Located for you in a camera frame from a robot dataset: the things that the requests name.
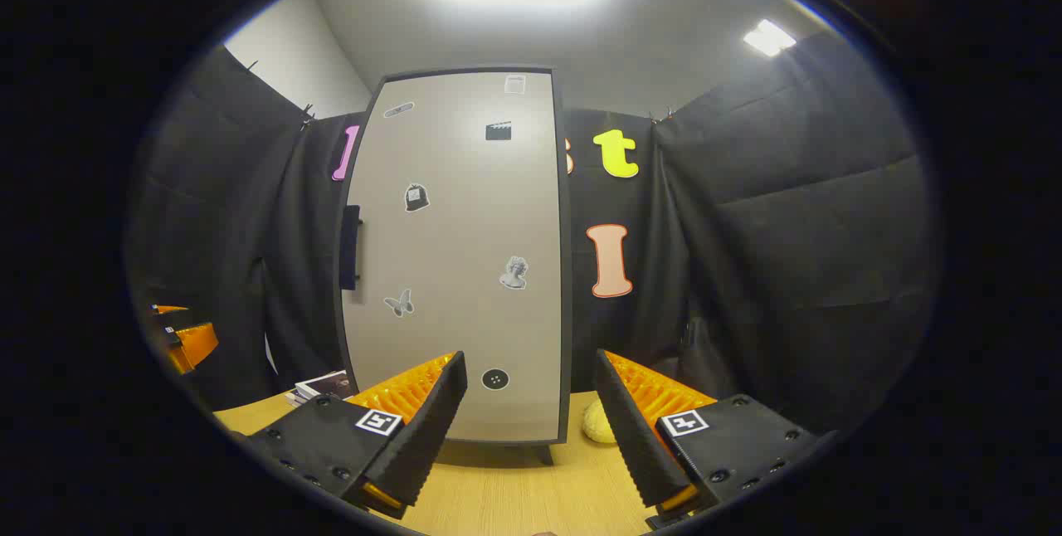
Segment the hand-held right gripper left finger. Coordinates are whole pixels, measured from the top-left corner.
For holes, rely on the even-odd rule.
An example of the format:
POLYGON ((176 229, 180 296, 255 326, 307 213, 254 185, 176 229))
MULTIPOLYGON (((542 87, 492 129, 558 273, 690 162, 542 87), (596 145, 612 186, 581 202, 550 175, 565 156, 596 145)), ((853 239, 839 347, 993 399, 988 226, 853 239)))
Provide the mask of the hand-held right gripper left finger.
POLYGON ((467 386, 465 355, 441 355, 352 397, 312 397, 244 440, 316 490, 402 519, 467 386))

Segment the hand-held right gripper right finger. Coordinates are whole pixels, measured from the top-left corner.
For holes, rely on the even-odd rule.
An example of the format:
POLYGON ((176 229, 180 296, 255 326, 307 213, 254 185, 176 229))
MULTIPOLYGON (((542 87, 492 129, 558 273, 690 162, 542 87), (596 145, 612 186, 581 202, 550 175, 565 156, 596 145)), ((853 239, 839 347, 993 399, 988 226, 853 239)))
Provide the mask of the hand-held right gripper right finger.
POLYGON ((716 399, 603 349, 594 380, 654 531, 742 503, 830 444, 754 397, 716 399))

